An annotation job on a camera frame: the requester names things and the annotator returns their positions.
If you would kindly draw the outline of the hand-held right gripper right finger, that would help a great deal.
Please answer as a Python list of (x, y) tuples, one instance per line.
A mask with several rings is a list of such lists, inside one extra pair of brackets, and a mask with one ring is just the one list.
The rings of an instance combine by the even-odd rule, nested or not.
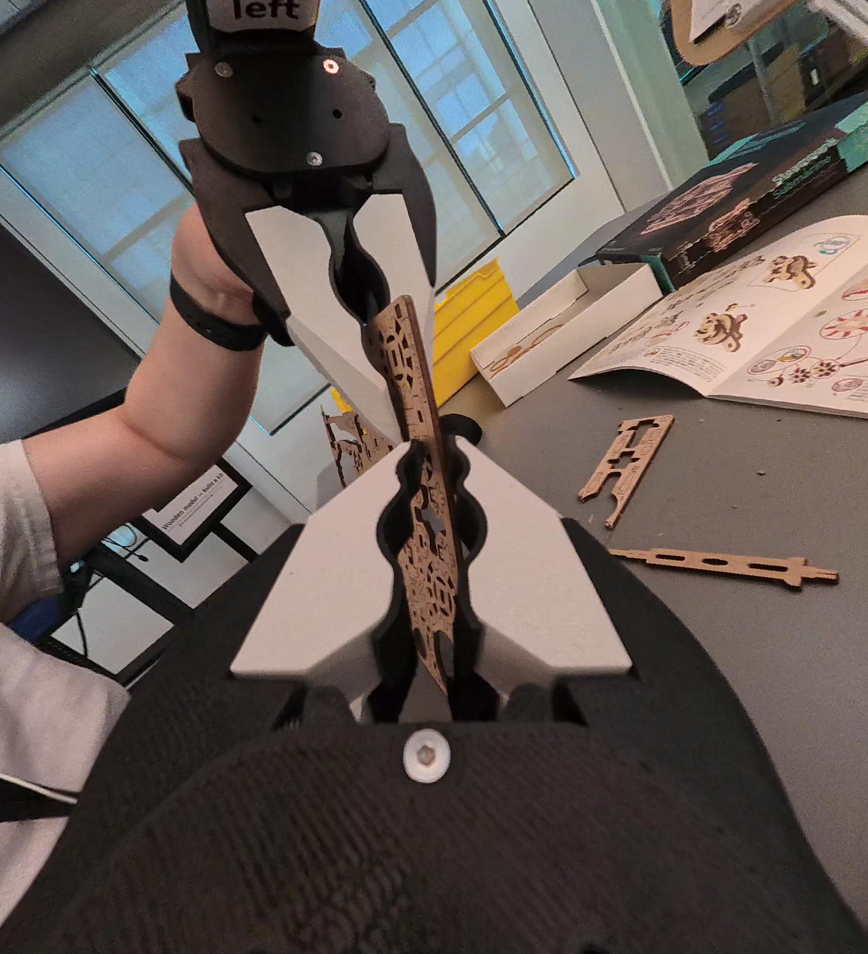
[(559, 512), (464, 437), (463, 489), (486, 536), (467, 571), (483, 628), (476, 672), (504, 697), (568, 676), (623, 676), (631, 657)]

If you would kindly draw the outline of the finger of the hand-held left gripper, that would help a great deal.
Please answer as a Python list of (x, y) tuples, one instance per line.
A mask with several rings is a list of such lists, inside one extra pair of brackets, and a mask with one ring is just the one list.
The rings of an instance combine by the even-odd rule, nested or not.
[(288, 308), (295, 345), (377, 434), (403, 441), (386, 380), (368, 358), (361, 323), (332, 282), (332, 245), (322, 224), (289, 209), (246, 221)]
[(435, 290), (401, 194), (373, 194), (354, 214), (353, 237), (364, 256), (365, 282), (373, 304), (383, 309), (409, 296), (418, 317), (435, 311)]

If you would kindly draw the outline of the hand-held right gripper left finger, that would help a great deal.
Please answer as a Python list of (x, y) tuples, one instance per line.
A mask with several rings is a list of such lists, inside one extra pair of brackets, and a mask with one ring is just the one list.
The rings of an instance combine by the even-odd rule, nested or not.
[(416, 664), (398, 555), (413, 531), (419, 442), (400, 444), (304, 525), (231, 665), (340, 690), (401, 685)]

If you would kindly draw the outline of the large wooden model parts sheet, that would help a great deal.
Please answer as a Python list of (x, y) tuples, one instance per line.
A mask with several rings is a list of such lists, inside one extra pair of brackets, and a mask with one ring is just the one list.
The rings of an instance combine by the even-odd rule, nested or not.
[(445, 445), (412, 298), (397, 297), (373, 317), (364, 343), (388, 386), (402, 436), (419, 450), (419, 488), (408, 504), (409, 536), (396, 560), (417, 654), (458, 713), (475, 698), (482, 626), (471, 606), (455, 527), (452, 457)]

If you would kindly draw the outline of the person's left forearm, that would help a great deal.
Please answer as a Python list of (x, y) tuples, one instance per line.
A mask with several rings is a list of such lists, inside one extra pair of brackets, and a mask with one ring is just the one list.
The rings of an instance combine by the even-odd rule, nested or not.
[(24, 440), (59, 565), (217, 463), (247, 422), (261, 355), (209, 341), (167, 303), (122, 404)]

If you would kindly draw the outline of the person's left hand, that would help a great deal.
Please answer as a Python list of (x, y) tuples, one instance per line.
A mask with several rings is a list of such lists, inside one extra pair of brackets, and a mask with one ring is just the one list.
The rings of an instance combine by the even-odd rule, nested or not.
[(177, 225), (171, 274), (202, 310), (232, 324), (257, 323), (252, 290), (216, 250), (196, 204), (189, 206)]

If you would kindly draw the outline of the black wristband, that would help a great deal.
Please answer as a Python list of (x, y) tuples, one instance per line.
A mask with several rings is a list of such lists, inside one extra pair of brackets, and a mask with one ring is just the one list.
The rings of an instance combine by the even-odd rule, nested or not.
[(260, 349), (268, 337), (258, 323), (234, 324), (205, 310), (179, 284), (174, 274), (169, 279), (169, 300), (182, 321), (201, 338), (229, 352), (247, 353)]

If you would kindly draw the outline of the yellow plastic bin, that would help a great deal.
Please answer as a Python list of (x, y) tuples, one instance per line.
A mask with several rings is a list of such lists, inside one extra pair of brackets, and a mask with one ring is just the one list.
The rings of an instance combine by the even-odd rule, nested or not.
[(450, 286), (436, 306), (432, 346), (435, 398), (439, 407), (478, 374), (471, 351), (520, 312), (494, 258)]

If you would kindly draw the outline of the black framed white sign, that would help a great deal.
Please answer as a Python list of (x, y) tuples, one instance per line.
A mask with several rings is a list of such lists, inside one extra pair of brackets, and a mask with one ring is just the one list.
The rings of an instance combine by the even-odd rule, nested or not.
[(224, 518), (251, 490), (251, 484), (221, 460), (162, 507), (130, 521), (137, 531), (184, 563), (202, 542), (223, 527)]

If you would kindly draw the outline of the pile of tan rubber bands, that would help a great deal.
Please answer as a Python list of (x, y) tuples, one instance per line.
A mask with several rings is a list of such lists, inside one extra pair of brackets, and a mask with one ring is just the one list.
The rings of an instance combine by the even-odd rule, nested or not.
[(500, 357), (489, 365), (490, 379), (493, 379), (498, 374), (505, 371), (509, 366), (520, 361), (525, 354), (532, 351), (535, 347), (539, 346), (541, 343), (559, 331), (559, 328), (562, 328), (561, 323), (545, 326), (543, 330), (537, 329), (536, 333), (531, 338), (523, 339), (521, 342), (514, 345), (504, 356)]

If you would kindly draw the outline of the black metal stand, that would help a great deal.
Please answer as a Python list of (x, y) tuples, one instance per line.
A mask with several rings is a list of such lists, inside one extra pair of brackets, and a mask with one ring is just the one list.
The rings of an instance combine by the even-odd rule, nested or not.
[(127, 679), (154, 658), (172, 627), (260, 555), (282, 527), (278, 518), (252, 488), (184, 563), (130, 523), (121, 526), (88, 557), (92, 579), (76, 620), (62, 630), (65, 643)]

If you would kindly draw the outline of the slim slotted wooden strip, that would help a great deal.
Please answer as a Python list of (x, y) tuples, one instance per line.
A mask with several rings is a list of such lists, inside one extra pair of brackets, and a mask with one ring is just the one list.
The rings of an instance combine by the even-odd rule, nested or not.
[(759, 579), (782, 583), (801, 590), (805, 583), (836, 585), (840, 581), (835, 570), (812, 566), (804, 557), (772, 558), (747, 555), (726, 555), (670, 548), (650, 550), (609, 550), (617, 558), (639, 562), (645, 566), (698, 571), (730, 577)]

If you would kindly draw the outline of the white cardboard box tray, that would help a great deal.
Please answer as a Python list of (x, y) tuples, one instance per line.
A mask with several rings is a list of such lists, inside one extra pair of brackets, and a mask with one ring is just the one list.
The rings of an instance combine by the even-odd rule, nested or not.
[[(479, 374), (506, 407), (629, 324), (663, 292), (645, 263), (585, 264), (554, 284), (471, 352)], [(555, 334), (493, 379), (489, 365), (537, 329)]]

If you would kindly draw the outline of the blue fabric item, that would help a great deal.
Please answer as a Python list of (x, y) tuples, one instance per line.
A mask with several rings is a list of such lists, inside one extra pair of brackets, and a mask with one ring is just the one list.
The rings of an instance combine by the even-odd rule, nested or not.
[(62, 573), (60, 593), (32, 603), (7, 626), (23, 640), (40, 643), (81, 610), (91, 579), (92, 569), (85, 561), (71, 564)]

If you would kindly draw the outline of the white t-shirt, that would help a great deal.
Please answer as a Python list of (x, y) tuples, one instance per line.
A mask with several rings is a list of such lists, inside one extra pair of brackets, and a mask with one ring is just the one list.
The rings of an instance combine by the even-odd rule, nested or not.
[[(21, 441), (0, 446), (0, 781), (78, 793), (129, 703), (106, 676), (36, 649), (9, 628), (62, 591), (46, 503)], [(60, 839), (63, 817), (0, 823), (0, 927)]]

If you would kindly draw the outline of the white instruction booklet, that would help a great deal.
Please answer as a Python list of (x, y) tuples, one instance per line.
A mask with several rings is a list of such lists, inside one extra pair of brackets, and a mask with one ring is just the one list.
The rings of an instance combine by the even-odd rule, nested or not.
[(868, 216), (818, 222), (690, 281), (571, 380), (620, 370), (710, 399), (868, 419)]

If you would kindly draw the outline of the shelf with cardboard boxes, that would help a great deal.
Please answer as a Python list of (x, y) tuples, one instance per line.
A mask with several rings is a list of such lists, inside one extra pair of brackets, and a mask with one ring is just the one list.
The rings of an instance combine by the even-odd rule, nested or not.
[(868, 89), (868, 49), (831, 25), (810, 39), (769, 40), (762, 75), (748, 49), (705, 68), (697, 124), (710, 159), (746, 137)]

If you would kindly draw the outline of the small wooden numbered parts frame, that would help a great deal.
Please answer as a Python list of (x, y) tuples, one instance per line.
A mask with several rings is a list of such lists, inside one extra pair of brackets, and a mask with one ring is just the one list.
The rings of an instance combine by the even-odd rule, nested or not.
[(605, 530), (613, 531), (642, 481), (659, 448), (675, 423), (671, 414), (652, 415), (622, 421), (617, 435), (592, 475), (578, 491), (582, 502), (600, 494), (610, 479), (614, 508), (605, 521)]

